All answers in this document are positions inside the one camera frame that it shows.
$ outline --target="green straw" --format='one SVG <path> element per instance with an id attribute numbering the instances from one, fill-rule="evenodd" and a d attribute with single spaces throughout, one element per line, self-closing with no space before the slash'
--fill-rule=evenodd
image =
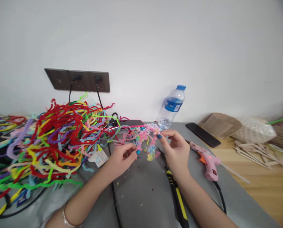
<path id="1" fill-rule="evenodd" d="M 272 122 L 270 122 L 268 124 L 276 124 L 276 123 L 281 122 L 281 121 L 283 121 L 283 119 L 275 120 L 275 121 L 272 121 Z"/>

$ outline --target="hand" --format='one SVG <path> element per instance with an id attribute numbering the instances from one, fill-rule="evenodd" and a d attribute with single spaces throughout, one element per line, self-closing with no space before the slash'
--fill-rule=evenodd
<path id="1" fill-rule="evenodd" d="M 109 160 L 102 167 L 110 182 L 122 175 L 137 159 L 136 151 L 136 146 L 133 143 L 115 147 Z"/>
<path id="2" fill-rule="evenodd" d="M 190 174 L 188 170 L 189 144 L 176 130 L 165 130 L 161 133 L 161 136 L 159 140 L 164 147 L 167 164 L 173 176 L 178 179 L 187 173 Z"/>

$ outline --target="white wall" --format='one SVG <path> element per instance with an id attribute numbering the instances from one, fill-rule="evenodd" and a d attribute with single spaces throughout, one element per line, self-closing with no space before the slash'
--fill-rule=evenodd
<path id="1" fill-rule="evenodd" d="M 0 0 L 0 113 L 66 102 L 46 67 L 108 71 L 103 104 L 129 118 L 155 120 L 183 84 L 175 121 L 210 112 L 272 119 L 283 114 L 283 1 Z"/>

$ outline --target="bottle label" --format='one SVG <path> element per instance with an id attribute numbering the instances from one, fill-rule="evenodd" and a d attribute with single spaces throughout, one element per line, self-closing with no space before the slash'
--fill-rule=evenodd
<path id="1" fill-rule="evenodd" d="M 179 104 L 179 103 L 175 103 L 173 101 L 167 100 L 164 108 L 171 112 L 178 112 L 181 106 L 182 106 L 182 103 Z"/>

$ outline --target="blue bottle cap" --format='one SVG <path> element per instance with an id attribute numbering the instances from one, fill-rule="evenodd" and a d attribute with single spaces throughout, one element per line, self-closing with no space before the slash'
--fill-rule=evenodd
<path id="1" fill-rule="evenodd" d="M 178 90 L 185 90 L 186 89 L 186 87 L 183 85 L 178 85 L 177 87 L 176 87 L 176 89 L 178 89 Z"/>

